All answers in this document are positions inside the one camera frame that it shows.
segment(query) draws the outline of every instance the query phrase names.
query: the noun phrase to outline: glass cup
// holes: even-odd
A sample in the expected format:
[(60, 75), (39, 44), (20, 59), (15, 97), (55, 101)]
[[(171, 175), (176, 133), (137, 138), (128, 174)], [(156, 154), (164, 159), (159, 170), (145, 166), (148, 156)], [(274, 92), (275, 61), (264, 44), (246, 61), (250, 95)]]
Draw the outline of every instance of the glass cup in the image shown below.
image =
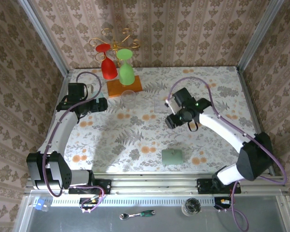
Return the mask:
[(120, 49), (117, 52), (117, 58), (124, 61), (119, 68), (119, 81), (122, 85), (129, 86), (135, 81), (134, 71), (131, 65), (127, 63), (127, 60), (132, 57), (132, 51), (129, 49)]
[(126, 90), (121, 94), (121, 100), (128, 109), (133, 109), (136, 104), (136, 94), (132, 90)]
[(182, 204), (184, 215), (190, 217), (201, 211), (201, 203), (195, 198), (189, 198)]

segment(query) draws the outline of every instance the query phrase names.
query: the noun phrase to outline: table surface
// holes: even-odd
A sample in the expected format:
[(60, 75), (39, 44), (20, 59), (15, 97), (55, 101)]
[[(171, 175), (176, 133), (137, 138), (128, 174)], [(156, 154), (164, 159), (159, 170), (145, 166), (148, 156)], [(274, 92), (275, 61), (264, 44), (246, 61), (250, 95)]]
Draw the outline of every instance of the table surface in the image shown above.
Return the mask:
[[(83, 71), (101, 77), (102, 93), (108, 99), (105, 112), (82, 118), (69, 137), (65, 160), (71, 169), (94, 172), (215, 172), (233, 164), (238, 154), (231, 145), (202, 125), (190, 132), (187, 125), (169, 129), (164, 120), (170, 110), (164, 106), (171, 86), (182, 77), (197, 76), (210, 84), (218, 111), (245, 131), (254, 131), (248, 106), (235, 67), (136, 68), (143, 91), (137, 93), (136, 107), (126, 109), (120, 97), (108, 98), (106, 80), (99, 69), (74, 70), (71, 82)], [(83, 74), (79, 82), (98, 82)], [(174, 89), (186, 87), (193, 97), (207, 98), (204, 84), (185, 80)], [(181, 149), (184, 163), (162, 165), (161, 151)]]

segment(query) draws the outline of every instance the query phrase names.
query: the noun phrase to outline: damask wallpaper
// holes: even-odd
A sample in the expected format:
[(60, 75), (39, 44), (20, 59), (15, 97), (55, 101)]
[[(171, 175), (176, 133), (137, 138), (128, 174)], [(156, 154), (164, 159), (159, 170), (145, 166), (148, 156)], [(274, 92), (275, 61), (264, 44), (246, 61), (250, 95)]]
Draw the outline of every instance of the damask wallpaper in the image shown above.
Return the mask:
[(287, 171), (290, 193), (290, 0), (285, 0), (245, 74), (259, 122)]
[(0, 232), (12, 231), (28, 178), (26, 157), (42, 144), (62, 76), (15, 0), (0, 0)]
[(268, 0), (30, 0), (67, 67), (97, 68), (88, 44), (131, 29), (134, 67), (236, 66)]

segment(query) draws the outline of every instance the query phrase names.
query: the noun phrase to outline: green handle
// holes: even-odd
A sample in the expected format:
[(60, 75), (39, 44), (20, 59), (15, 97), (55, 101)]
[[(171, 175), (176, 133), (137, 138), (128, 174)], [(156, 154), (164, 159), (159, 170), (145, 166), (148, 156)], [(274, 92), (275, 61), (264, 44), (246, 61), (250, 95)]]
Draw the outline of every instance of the green handle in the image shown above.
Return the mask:
[(141, 212), (141, 217), (151, 217), (155, 215), (155, 210), (145, 210)]

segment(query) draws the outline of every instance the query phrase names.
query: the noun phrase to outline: purple cable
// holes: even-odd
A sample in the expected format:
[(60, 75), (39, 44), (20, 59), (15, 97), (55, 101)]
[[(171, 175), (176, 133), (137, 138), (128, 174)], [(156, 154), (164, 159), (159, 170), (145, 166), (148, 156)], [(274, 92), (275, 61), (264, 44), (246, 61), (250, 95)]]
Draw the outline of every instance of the purple cable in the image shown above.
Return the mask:
[[(233, 215), (233, 218), (234, 218), (234, 221), (235, 221), (235, 224), (236, 224), (237, 228), (239, 228), (239, 229), (240, 229), (241, 231), (243, 231), (243, 232), (247, 232), (247, 231), (249, 230), (248, 219), (247, 219), (247, 217), (245, 216), (244, 213), (242, 213), (242, 212), (239, 211), (238, 209), (234, 209), (233, 200), (234, 200), (234, 194), (233, 194), (233, 192), (232, 192), (232, 195), (231, 195), (231, 208), (232, 208), (232, 209), (226, 209), (226, 210), (228, 210), (228, 211), (232, 211), (232, 215)], [(237, 222), (237, 220), (236, 220), (236, 218), (235, 218), (235, 212), (237, 212), (239, 215), (241, 215), (241, 216), (243, 217), (243, 219), (245, 219), (246, 224), (247, 224), (246, 229), (243, 230), (243, 229), (239, 226), (239, 224), (238, 224), (238, 222)]]
[(80, 72), (80, 73), (77, 75), (76, 79), (78, 80), (79, 76), (82, 75), (82, 74), (85, 74), (85, 73), (92, 74), (92, 75), (94, 75), (94, 76), (98, 79), (100, 87), (99, 87), (99, 90), (98, 90), (97, 94), (96, 94), (95, 96), (93, 96), (92, 98), (90, 98), (90, 99), (87, 99), (87, 100), (85, 100), (85, 101), (81, 101), (81, 102), (79, 102), (79, 103), (77, 103), (77, 104), (71, 106), (68, 110), (66, 110), (66, 112), (64, 112), (64, 114), (60, 117), (59, 121), (57, 122), (55, 128), (53, 129), (53, 131), (52, 131), (52, 133), (51, 133), (51, 136), (50, 136), (50, 138), (49, 138), (49, 140), (48, 140), (47, 146), (46, 146), (46, 148), (45, 148), (44, 154), (43, 154), (43, 159), (42, 159), (42, 172), (43, 172), (43, 178), (44, 178), (44, 181), (45, 181), (45, 184), (46, 184), (46, 186), (47, 186), (47, 189), (48, 189), (49, 193), (50, 193), (53, 197), (60, 197), (60, 196), (62, 195), (62, 188), (60, 188), (60, 193), (59, 193), (58, 195), (56, 195), (56, 194), (51, 190), (50, 185), (49, 185), (49, 182), (48, 182), (48, 179), (47, 179), (47, 175), (46, 175), (46, 156), (47, 156), (47, 152), (48, 152), (48, 150), (49, 150), (49, 148), (50, 148), (50, 144), (51, 144), (52, 141), (53, 141), (53, 138), (54, 138), (54, 136), (55, 136), (55, 133), (56, 133), (56, 131), (57, 131), (57, 129), (58, 129), (58, 127), (59, 127), (61, 121), (62, 121), (62, 120), (64, 119), (64, 117), (68, 114), (68, 112), (70, 112), (70, 111), (71, 111), (72, 109), (74, 109), (75, 107), (77, 107), (77, 106), (79, 106), (79, 105), (81, 105), (81, 104), (85, 104), (85, 103), (91, 101), (92, 99), (94, 99), (95, 97), (97, 97), (97, 96), (99, 95), (99, 93), (101, 92), (101, 89), (102, 89), (102, 83), (101, 83), (100, 78), (99, 78), (96, 74), (94, 74), (94, 73), (92, 73), (92, 72), (88, 72), (88, 71), (86, 71), (86, 72)]
[[(100, 190), (101, 190), (102, 195), (101, 195), (101, 197), (100, 197), (98, 203), (97, 203), (97, 204), (96, 204), (92, 209), (89, 209), (88, 212), (91, 212), (91, 211), (93, 211), (95, 208), (97, 208), (98, 205), (101, 204), (101, 202), (103, 201), (103, 198), (104, 198), (104, 195), (105, 195), (105, 191), (104, 191), (104, 189), (101, 188), (100, 186), (82, 186), (82, 185), (78, 185), (78, 186), (70, 187), (70, 189), (72, 189), (72, 188), (78, 188), (78, 189), (88, 189), (88, 188), (89, 188), (89, 189), (92, 189), (92, 188), (93, 188), (93, 189), (100, 189)], [(88, 198), (87, 201), (84, 201), (84, 202), (81, 204), (81, 209), (83, 209), (84, 204), (87, 203), (90, 199), (91, 199), (91, 198)]]
[(174, 89), (174, 87), (181, 81), (184, 81), (184, 80), (187, 80), (187, 79), (196, 79), (196, 80), (199, 80), (201, 82), (203, 82), (206, 87), (207, 87), (207, 90), (208, 90), (208, 95), (209, 95), (209, 99), (211, 101), (211, 104), (212, 104), (212, 108), (213, 108), (213, 111), (214, 113), (217, 115), (217, 117), (222, 120), (224, 123), (226, 123), (227, 125), (229, 125), (230, 127), (234, 128), (235, 130), (237, 130), (238, 132), (240, 132), (242, 135), (246, 136), (248, 139), (250, 139), (251, 141), (253, 141), (257, 146), (259, 146), (277, 165), (278, 167), (280, 168), (283, 176), (284, 176), (284, 180), (282, 182), (280, 181), (275, 181), (275, 180), (271, 180), (269, 178), (266, 178), (264, 176), (260, 176), (262, 179), (264, 180), (268, 180), (268, 181), (271, 181), (275, 184), (281, 184), (281, 185), (285, 185), (286, 182), (287, 182), (287, 174), (286, 174), (286, 171), (284, 169), (284, 167), (281, 165), (281, 163), (275, 158), (275, 156), (273, 154), (271, 154), (271, 152), (269, 152), (262, 144), (260, 144), (257, 140), (255, 140), (254, 138), (252, 138), (250, 135), (248, 135), (247, 133), (245, 133), (243, 130), (241, 130), (240, 128), (238, 128), (236, 125), (232, 124), (231, 122), (229, 122), (228, 120), (226, 120), (224, 117), (222, 117), (220, 115), (220, 113), (217, 111), (217, 109), (215, 108), (214, 106), (214, 101), (213, 101), (213, 97), (212, 97), (212, 92), (210, 90), (210, 87), (209, 85), (204, 81), (202, 80), (201, 78), (198, 78), (198, 77), (195, 77), (195, 76), (188, 76), (188, 77), (183, 77), (182, 79), (178, 80), (175, 82), (175, 84), (171, 87), (171, 90), (170, 90), (170, 93), (169, 93), (169, 96), (168, 96), (168, 100), (170, 99), (170, 96), (171, 96), (171, 92), (172, 90)]
[[(269, 179), (269, 178), (266, 178), (266, 177), (264, 177), (264, 176), (260, 176), (262, 179), (264, 179), (264, 180), (268, 180), (268, 181), (271, 181), (271, 182), (273, 182), (273, 183), (275, 183), (275, 184), (282, 184), (282, 185), (284, 185), (284, 184), (286, 184), (286, 182), (287, 182), (287, 174), (286, 174), (286, 171), (285, 171), (285, 169), (284, 169), (284, 167), (281, 165), (281, 163), (274, 157), (274, 155), (273, 154), (271, 154), (271, 152), (269, 152), (263, 145), (261, 145), (258, 141), (256, 141), (254, 138), (252, 138), (250, 135), (248, 135), (247, 133), (245, 133), (243, 130), (241, 130), (240, 128), (238, 128), (237, 126), (235, 126), (234, 124), (232, 124), (231, 122), (229, 122), (228, 120), (226, 120), (225, 118), (223, 118), (220, 114), (219, 114), (219, 112), (217, 111), (217, 109), (215, 108), (215, 106), (214, 106), (214, 101), (213, 101), (213, 97), (212, 97), (212, 92), (211, 92), (211, 90), (210, 90), (210, 87), (209, 87), (209, 85), (204, 81), (204, 80), (202, 80), (202, 79), (200, 79), (200, 78), (198, 78), (198, 77), (195, 77), (195, 76), (188, 76), (188, 77), (183, 77), (182, 79), (180, 79), (180, 80), (178, 80), (178, 81), (176, 81), (175, 82), (175, 84), (171, 87), (171, 90), (170, 90), (170, 93), (169, 93), (169, 96), (168, 96), (168, 101), (170, 100), (170, 96), (171, 96), (171, 93), (172, 93), (172, 91), (173, 91), (173, 89), (174, 89), (174, 87), (179, 83), (179, 82), (181, 82), (181, 81), (184, 81), (184, 80), (187, 80), (187, 79), (196, 79), (196, 80), (199, 80), (199, 81), (201, 81), (201, 82), (203, 82), (205, 85), (206, 85), (206, 87), (207, 87), (207, 90), (208, 90), (208, 95), (209, 95), (209, 99), (210, 99), (210, 101), (211, 101), (211, 104), (212, 104), (212, 108), (213, 108), (213, 111), (214, 111), (214, 113), (217, 115), (217, 117), (220, 119), (220, 120), (222, 120), (224, 123), (226, 123), (227, 125), (229, 125), (230, 127), (232, 127), (232, 128), (234, 128), (235, 130), (237, 130), (238, 132), (240, 132), (242, 135), (244, 135), (244, 136), (246, 136), (248, 139), (250, 139), (251, 141), (253, 141), (257, 146), (259, 146), (277, 165), (278, 165), (278, 167), (280, 168), (280, 170), (281, 170), (281, 172), (282, 172), (282, 174), (283, 174), (283, 176), (284, 176), (284, 180), (282, 181), (282, 182), (280, 182), (280, 181), (274, 181), (274, 180), (271, 180), (271, 179)], [(248, 223), (248, 220), (247, 220), (247, 218), (246, 218), (246, 216), (242, 213), (242, 212), (240, 212), (239, 210), (236, 210), (236, 209), (234, 209), (234, 205), (233, 205), (233, 200), (234, 200), (234, 193), (235, 193), (235, 187), (236, 187), (236, 185), (237, 185), (237, 183), (238, 183), (238, 181), (236, 181), (235, 182), (235, 184), (234, 184), (234, 186), (233, 186), (233, 191), (232, 191), (232, 195), (231, 195), (231, 211), (232, 211), (232, 215), (233, 215), (233, 219), (234, 219), (234, 222), (235, 222), (235, 224), (236, 224), (236, 226), (241, 230), (241, 231), (243, 231), (243, 232), (247, 232), (248, 231), (248, 229), (249, 229), (249, 223)], [(244, 218), (245, 218), (245, 220), (246, 220), (246, 222), (247, 222), (247, 228), (245, 229), (245, 230), (243, 230), (240, 226), (239, 226), (239, 224), (238, 224), (238, 222), (237, 222), (237, 220), (236, 220), (236, 217), (235, 217), (235, 212), (238, 212), (240, 215), (242, 215)]]

